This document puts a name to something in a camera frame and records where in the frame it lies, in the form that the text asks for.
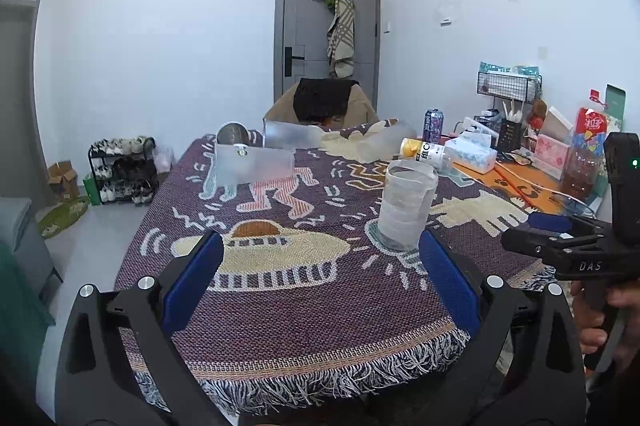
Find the door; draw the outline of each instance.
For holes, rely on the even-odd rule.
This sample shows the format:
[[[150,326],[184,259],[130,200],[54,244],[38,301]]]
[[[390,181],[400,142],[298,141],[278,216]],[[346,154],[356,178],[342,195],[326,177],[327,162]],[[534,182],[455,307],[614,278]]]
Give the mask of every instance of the door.
[[[373,107],[378,104],[380,0],[353,0],[353,75]],[[300,78],[329,77],[327,31],[334,18],[323,0],[276,0],[274,98]]]
[[[54,203],[33,101],[37,12],[37,2],[0,0],[0,196],[29,197],[34,212]]]

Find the human hand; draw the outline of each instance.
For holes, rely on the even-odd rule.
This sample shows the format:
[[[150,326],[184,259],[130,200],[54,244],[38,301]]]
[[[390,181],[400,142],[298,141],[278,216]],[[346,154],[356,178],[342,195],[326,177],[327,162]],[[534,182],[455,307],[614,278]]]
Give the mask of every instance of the human hand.
[[[574,322],[578,328],[582,353],[593,354],[607,341],[607,333],[596,328],[602,326],[604,314],[587,305],[583,289],[581,282],[572,282]],[[607,291],[607,303],[630,311],[625,333],[613,354],[617,371],[622,372],[631,364],[640,348],[640,280],[610,287]]]

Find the wall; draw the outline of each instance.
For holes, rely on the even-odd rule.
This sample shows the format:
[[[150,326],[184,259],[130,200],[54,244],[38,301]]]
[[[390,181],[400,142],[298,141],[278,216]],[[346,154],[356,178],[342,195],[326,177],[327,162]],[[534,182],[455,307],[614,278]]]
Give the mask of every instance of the wall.
[[[36,21],[33,63],[33,85],[38,129],[47,164],[60,159],[51,70],[52,11],[52,0],[40,0],[38,19]]]
[[[79,172],[101,138],[152,135],[176,156],[273,103],[275,0],[56,0],[60,153]]]
[[[452,13],[440,27],[438,9]],[[571,120],[590,88],[627,92],[626,128],[640,131],[640,0],[383,0],[380,116],[420,127],[440,108],[445,129],[490,106],[475,94],[480,61],[540,66],[544,98]],[[539,57],[540,47],[544,50]]]

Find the floor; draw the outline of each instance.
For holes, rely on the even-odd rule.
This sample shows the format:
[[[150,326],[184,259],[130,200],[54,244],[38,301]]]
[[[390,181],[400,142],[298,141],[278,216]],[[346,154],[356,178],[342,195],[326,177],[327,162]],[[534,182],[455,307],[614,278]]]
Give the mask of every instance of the floor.
[[[53,262],[64,280],[62,285],[54,277],[50,280],[55,285],[48,288],[52,293],[49,312],[56,324],[47,331],[36,385],[36,401],[52,419],[60,345],[76,293],[88,282],[100,291],[113,289],[124,254],[147,208],[127,203],[89,206],[74,225],[47,240]],[[36,218],[42,218],[44,213],[38,212]],[[236,417],[227,419],[238,424]]]

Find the door handle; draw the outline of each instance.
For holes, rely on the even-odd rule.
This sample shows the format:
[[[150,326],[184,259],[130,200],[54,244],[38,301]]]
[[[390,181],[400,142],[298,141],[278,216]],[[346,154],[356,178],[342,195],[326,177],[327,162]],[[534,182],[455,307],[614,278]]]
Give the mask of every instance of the door handle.
[[[284,77],[291,77],[291,66],[293,60],[305,60],[304,56],[293,56],[293,47],[284,47]]]

